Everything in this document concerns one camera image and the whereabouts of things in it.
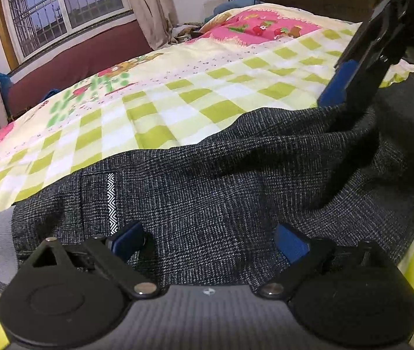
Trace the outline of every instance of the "bed sheet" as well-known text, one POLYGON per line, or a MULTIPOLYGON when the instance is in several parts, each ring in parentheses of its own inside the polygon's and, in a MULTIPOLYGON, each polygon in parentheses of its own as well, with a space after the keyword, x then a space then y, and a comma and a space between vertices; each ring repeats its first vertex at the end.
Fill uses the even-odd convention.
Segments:
MULTIPOLYGON (((155 51, 31 109, 0 135, 0 211, 116 153, 197 143, 260 107, 313 106, 357 25, 283 7, 260 10, 318 27, 298 38, 285 35, 261 44, 209 36, 155 51)), ((216 17, 206 29, 236 24, 234 18, 244 11, 216 17)), ((414 66, 401 62, 382 87, 402 82, 410 72, 414 66)), ((414 243, 400 269, 414 287, 414 243)), ((6 343, 0 327, 0 349, 6 343)))

